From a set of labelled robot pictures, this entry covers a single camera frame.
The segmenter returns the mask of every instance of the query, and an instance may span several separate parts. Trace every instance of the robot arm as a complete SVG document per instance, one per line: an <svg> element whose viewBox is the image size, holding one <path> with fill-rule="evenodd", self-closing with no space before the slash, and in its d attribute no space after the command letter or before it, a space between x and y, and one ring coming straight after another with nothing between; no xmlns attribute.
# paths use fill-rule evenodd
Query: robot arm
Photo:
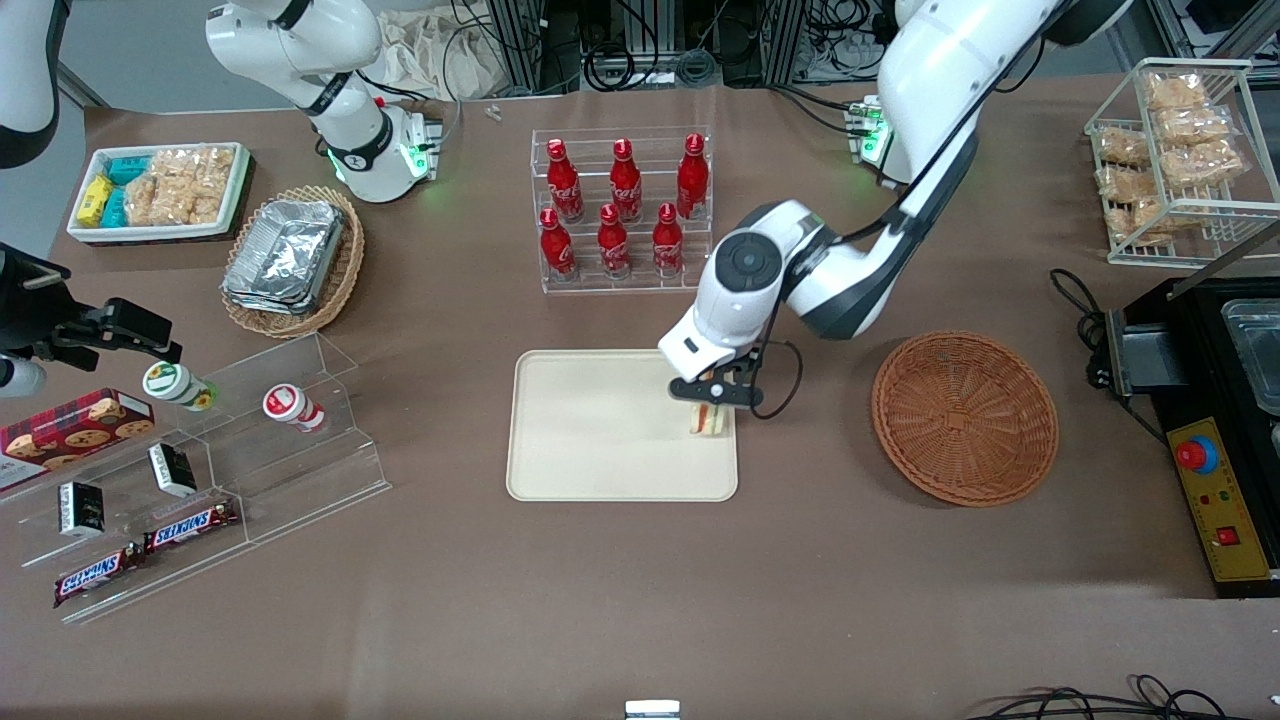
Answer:
<svg viewBox="0 0 1280 720"><path fill-rule="evenodd" d="M878 90L893 142L908 159L909 190L868 228L879 232L868 252L794 200L748 215L717 245L694 305L658 343L680 374L672 395L758 405L759 391L749 387L758 369L755 343L783 301L822 338L864 332L968 173L982 102L1012 61L1055 23L1070 19L1079 42L1130 3L900 3L913 14L884 53ZM1088 5L1083 23L1080 5ZM1089 32L1080 33L1082 24Z"/></svg>

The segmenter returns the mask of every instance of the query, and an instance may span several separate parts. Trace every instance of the red aluminum bottle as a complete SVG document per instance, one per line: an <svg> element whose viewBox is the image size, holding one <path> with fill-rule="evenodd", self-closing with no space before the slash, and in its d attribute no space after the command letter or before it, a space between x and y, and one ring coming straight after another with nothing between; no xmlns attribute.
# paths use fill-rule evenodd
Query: red aluminum bottle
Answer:
<svg viewBox="0 0 1280 720"><path fill-rule="evenodd" d="M685 269L685 233L676 224L676 206L658 206L658 224L653 228L653 266L659 278L673 278Z"/></svg>
<svg viewBox="0 0 1280 720"><path fill-rule="evenodd" d="M609 279L621 281L631 274L631 256L627 255L627 229L620 223L617 206L605 202L600 208L600 259L604 260L604 274Z"/></svg>
<svg viewBox="0 0 1280 720"><path fill-rule="evenodd" d="M685 138L685 158L676 170L676 210L681 218L704 218L707 215L707 184L712 172L707 167L707 138L696 132Z"/></svg>
<svg viewBox="0 0 1280 720"><path fill-rule="evenodd" d="M577 168L568 159L564 141L553 138L547 141L547 156L552 164L547 169L547 184L552 190L552 202L559 213L561 220L576 223L582 219L582 183L577 177Z"/></svg>
<svg viewBox="0 0 1280 720"><path fill-rule="evenodd" d="M618 219L631 224L640 219L643 211L640 199L640 168L631 159L631 141L613 141L613 169L609 170L609 184L613 187L613 204L618 206Z"/></svg>
<svg viewBox="0 0 1280 720"><path fill-rule="evenodd" d="M571 282L577 279L577 263L573 261L573 242L559 224L556 210L547 208L538 217L543 225L543 258L547 259L547 268L550 270L552 282Z"/></svg>

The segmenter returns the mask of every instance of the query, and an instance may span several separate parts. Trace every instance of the brown table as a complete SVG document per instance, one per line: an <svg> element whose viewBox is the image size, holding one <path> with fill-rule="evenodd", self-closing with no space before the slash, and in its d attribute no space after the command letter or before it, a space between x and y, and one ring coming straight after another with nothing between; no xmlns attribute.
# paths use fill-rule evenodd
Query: brown table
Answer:
<svg viewBox="0 0 1280 720"><path fill-rule="evenodd" d="M1083 382L1078 272L1103 305L1165 273L1108 266L1080 127L1116 77L1033 81L989 101L969 178L855 342L814 340L794 406L740 424L740 488L718 505L520 503L503 487L511 378L531 348L649 347L691 295L544 297L534 270L534 128L709 123L717 225L799 197L836 228L890 193L831 131L764 91L576 94L470 105L440 179L360 205L369 256L326 333L362 369L361 425L396 486L84 628L49 587L0 575L6 716L961 717L979 698L1069 683L1126 694L1155 673L1229 711L1274 714L1280 606L1212 601L1167 451ZM845 90L860 96L865 88ZM251 206L333 184L294 111L87 114L90 147L237 140ZM81 300L175 322L209 372L270 341L227 319L227 245L93 250L60 237ZM872 378L902 338L963 328L1020 352L1053 393L1057 465L1030 497L961 510L918 492L870 429ZM49 402L133 387L142 356L50 370ZM6 418L40 402L8 402ZM13 527L0 527L12 544Z"/></svg>

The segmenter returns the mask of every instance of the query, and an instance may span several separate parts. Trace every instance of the yellow control panel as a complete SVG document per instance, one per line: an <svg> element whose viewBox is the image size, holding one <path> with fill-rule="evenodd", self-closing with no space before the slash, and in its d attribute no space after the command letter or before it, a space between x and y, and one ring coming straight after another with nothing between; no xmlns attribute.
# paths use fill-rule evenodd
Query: yellow control panel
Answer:
<svg viewBox="0 0 1280 720"><path fill-rule="evenodd" d="M1270 579L1271 568L1222 450L1217 423L1206 418L1167 433L1167 438L1213 578L1224 583Z"/></svg>

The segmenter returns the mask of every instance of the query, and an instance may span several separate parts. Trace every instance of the white cloth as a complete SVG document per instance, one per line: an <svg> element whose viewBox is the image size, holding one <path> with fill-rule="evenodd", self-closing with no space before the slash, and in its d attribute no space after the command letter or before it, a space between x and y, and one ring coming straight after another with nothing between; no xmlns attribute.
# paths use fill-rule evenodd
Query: white cloth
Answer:
<svg viewBox="0 0 1280 720"><path fill-rule="evenodd" d="M463 26L458 24L453 13L449 5L379 13L385 61L381 82L445 100L474 100L492 95L507 85L507 72L498 55L502 46L484 28L466 27L449 44L454 32L476 17L492 24L488 5L483 1L460 4L457 17ZM444 56L447 44L448 61ZM448 87L444 82L445 72L449 77Z"/></svg>

